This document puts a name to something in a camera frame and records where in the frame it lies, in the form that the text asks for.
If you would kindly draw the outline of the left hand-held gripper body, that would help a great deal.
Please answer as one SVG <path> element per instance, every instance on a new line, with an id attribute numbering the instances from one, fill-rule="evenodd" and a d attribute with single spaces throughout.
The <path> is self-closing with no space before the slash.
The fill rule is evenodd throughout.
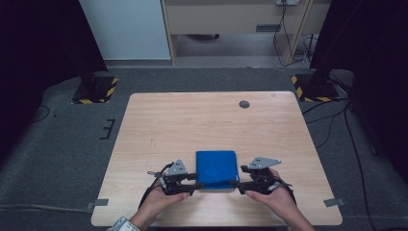
<path id="1" fill-rule="evenodd" d="M 188 177 L 188 171 L 180 159 L 167 164 L 161 171 L 161 176 L 159 177 L 164 194 L 176 195 L 179 193 L 188 193 L 192 195 L 192 186 L 182 184 L 182 181 Z"/>

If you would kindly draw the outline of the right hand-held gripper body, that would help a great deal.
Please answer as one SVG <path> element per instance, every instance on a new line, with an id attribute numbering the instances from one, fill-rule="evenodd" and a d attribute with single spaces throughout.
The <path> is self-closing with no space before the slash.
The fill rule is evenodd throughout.
<path id="1" fill-rule="evenodd" d="M 278 178 L 270 172 L 269 168 L 281 163 L 282 161 L 277 159 L 255 157 L 247 165 L 247 170 L 252 179 L 249 190 L 261 194 L 270 194 L 275 188 L 280 186 Z"/>

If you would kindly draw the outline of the blue cloth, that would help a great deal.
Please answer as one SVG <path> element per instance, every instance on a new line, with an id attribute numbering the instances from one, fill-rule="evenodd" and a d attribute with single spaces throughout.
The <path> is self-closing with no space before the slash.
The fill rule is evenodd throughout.
<path id="1" fill-rule="evenodd" d="M 204 190 L 232 189 L 239 182 L 236 152 L 233 150 L 202 150 L 196 152 L 196 182 Z"/>

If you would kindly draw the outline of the person's right hand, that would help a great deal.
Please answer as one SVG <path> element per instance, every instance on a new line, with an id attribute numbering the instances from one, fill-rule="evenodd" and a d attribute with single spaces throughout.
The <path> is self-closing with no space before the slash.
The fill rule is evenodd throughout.
<path id="1" fill-rule="evenodd" d="M 282 186 L 275 188 L 270 194 L 261 194 L 254 191 L 246 191 L 245 194 L 267 206 L 287 224 L 294 223 L 302 217 L 289 192 Z"/>

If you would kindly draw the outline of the person's left hand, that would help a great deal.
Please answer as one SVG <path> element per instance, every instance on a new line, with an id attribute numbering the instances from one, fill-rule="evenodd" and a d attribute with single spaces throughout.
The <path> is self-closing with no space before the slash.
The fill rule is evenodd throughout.
<path id="1" fill-rule="evenodd" d="M 190 196 L 188 192 L 166 195 L 161 186 L 155 186 L 145 198 L 137 213 L 132 217 L 134 222 L 149 226 L 167 207 L 179 203 Z"/>

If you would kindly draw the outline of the white patterned sleeve cuff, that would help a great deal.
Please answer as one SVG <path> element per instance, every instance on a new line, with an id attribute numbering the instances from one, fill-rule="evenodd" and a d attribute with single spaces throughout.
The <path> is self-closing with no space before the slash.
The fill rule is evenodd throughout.
<path id="1" fill-rule="evenodd" d="M 126 217 L 121 217 L 106 231 L 141 231 L 141 230 Z"/>

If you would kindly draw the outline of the grey tape piece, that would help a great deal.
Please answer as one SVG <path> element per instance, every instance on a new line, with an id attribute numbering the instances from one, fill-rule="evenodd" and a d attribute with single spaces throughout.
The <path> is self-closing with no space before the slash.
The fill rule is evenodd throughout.
<path id="1" fill-rule="evenodd" d="M 326 207 L 333 207 L 333 206 L 344 206 L 346 204 L 345 200 L 343 198 L 330 198 L 330 199 L 325 199 L 323 201 L 324 205 Z"/>
<path id="2" fill-rule="evenodd" d="M 93 202 L 88 202 L 86 208 L 89 211 L 93 211 L 95 207 L 97 207 L 97 206 L 107 206 L 108 203 L 109 203 L 108 198 L 95 199 Z"/>

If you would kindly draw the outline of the black yellow striped stand base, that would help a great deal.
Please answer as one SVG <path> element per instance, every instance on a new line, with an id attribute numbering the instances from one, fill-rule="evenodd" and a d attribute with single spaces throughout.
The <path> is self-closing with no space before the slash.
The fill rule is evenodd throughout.
<path id="1" fill-rule="evenodd" d="M 117 85 L 117 77 L 95 77 L 91 85 L 81 83 L 72 97 L 73 104 L 107 103 Z"/>
<path id="2" fill-rule="evenodd" d="M 295 74 L 292 83 L 301 102 L 338 101 L 339 94 L 332 83 L 315 78 L 313 74 Z"/>

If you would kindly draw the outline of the light wooden desk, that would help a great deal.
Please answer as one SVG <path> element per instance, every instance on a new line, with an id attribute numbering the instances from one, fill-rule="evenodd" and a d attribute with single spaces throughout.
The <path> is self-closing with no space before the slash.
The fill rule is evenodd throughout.
<path id="1" fill-rule="evenodd" d="M 283 62 L 306 35 L 320 33 L 332 0 L 300 0 L 277 6 L 276 0 L 161 0 L 170 57 L 176 60 L 184 35 L 254 34 L 273 32 Z"/>

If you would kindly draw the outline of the white cabinet panel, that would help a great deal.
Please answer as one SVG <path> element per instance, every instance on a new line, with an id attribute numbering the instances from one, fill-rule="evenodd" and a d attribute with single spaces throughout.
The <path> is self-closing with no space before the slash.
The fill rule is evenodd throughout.
<path id="1" fill-rule="evenodd" d="M 169 60 L 161 0 L 80 0 L 105 60 Z"/>

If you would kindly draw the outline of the black curtain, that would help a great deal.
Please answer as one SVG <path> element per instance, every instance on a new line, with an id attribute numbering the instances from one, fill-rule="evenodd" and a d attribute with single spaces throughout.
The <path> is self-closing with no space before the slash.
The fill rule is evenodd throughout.
<path id="1" fill-rule="evenodd" d="M 0 165 L 47 88 L 106 69 L 79 0 L 0 0 Z"/>
<path id="2" fill-rule="evenodd" d="M 379 154 L 408 181 L 408 0 L 332 0 L 312 61 L 315 78 L 354 74 L 351 98 Z"/>

